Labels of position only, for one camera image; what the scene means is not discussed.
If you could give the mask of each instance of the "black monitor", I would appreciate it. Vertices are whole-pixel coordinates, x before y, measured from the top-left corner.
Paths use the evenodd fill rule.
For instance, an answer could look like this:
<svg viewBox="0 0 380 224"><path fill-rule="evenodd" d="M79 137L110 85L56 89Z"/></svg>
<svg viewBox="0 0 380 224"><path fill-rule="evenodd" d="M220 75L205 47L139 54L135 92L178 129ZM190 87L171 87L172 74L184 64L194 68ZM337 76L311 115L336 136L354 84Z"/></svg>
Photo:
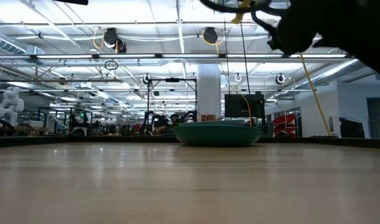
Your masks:
<svg viewBox="0 0 380 224"><path fill-rule="evenodd" d="M249 103L251 116L264 118L264 95L243 95ZM225 95L225 117L226 118L248 118L248 104L241 95Z"/></svg>

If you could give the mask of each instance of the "white wall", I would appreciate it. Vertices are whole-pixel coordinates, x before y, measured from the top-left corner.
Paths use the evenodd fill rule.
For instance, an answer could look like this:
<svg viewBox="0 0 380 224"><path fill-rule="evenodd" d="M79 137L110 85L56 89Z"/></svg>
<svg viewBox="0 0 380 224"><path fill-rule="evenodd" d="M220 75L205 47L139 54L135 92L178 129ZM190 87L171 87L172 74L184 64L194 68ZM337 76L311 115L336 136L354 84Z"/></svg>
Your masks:
<svg viewBox="0 0 380 224"><path fill-rule="evenodd" d="M329 117L333 117L332 134L337 134L340 136L338 91L336 81L329 83L328 86L319 86L316 89L317 96L327 122L329 122ZM300 92L295 97L294 101L279 101L278 105L267 106L266 114L273 114L298 107L300 107L302 111L303 137L328 135L312 92Z"/></svg>
<svg viewBox="0 0 380 224"><path fill-rule="evenodd" d="M340 116L361 121L365 138L370 138L367 98L380 98L380 84L338 84Z"/></svg>

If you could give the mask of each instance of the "white column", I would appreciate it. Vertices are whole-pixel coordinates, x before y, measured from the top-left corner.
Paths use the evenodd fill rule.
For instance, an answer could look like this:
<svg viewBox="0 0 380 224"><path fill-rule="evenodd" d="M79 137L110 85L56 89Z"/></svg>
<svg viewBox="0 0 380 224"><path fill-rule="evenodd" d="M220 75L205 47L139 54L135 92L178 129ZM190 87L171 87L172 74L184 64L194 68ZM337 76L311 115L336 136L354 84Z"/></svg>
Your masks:
<svg viewBox="0 0 380 224"><path fill-rule="evenodd" d="M219 64L199 64L197 76L198 112L221 117Z"/></svg>

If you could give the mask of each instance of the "green bowl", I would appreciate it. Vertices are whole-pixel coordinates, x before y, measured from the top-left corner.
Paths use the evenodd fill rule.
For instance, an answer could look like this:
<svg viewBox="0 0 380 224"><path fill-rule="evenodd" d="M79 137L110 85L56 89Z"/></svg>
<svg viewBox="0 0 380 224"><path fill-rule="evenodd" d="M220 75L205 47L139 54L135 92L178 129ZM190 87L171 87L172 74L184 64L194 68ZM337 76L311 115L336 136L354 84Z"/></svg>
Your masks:
<svg viewBox="0 0 380 224"><path fill-rule="evenodd" d="M261 128L232 125L197 125L174 128L176 138L191 146L248 146L259 140Z"/></svg>
<svg viewBox="0 0 380 224"><path fill-rule="evenodd" d="M179 126L198 126L198 125L237 125L237 126L243 126L245 123L245 120L238 119L238 120L227 120L227 121L201 121L201 122L190 122L190 123L181 123Z"/></svg>

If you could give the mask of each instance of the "white humanoid robot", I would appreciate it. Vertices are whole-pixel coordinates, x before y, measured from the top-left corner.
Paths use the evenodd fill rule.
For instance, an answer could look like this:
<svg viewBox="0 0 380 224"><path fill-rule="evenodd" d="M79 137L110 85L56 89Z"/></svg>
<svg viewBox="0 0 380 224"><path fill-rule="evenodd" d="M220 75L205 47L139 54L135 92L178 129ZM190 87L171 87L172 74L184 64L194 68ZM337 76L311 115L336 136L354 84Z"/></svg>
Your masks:
<svg viewBox="0 0 380 224"><path fill-rule="evenodd" d="M24 110L24 100L18 97L21 89L19 87L9 87L7 91L3 93L3 101L0 104L0 118L8 115L9 124L15 127L17 125L18 112Z"/></svg>

